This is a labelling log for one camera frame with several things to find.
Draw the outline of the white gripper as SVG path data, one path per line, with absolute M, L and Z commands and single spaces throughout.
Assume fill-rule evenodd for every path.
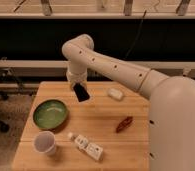
M 66 72 L 67 80 L 70 84 L 70 88 L 74 89 L 74 92 L 77 96 L 79 102 L 86 101 L 90 98 L 88 92 L 85 88 L 87 88 L 87 73 L 75 74 L 70 70 Z

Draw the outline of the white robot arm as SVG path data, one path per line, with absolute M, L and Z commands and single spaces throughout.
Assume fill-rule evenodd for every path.
M 97 53 L 87 34 L 65 42 L 62 54 L 71 84 L 85 85 L 92 69 L 149 100 L 150 171 L 195 171 L 195 80 Z

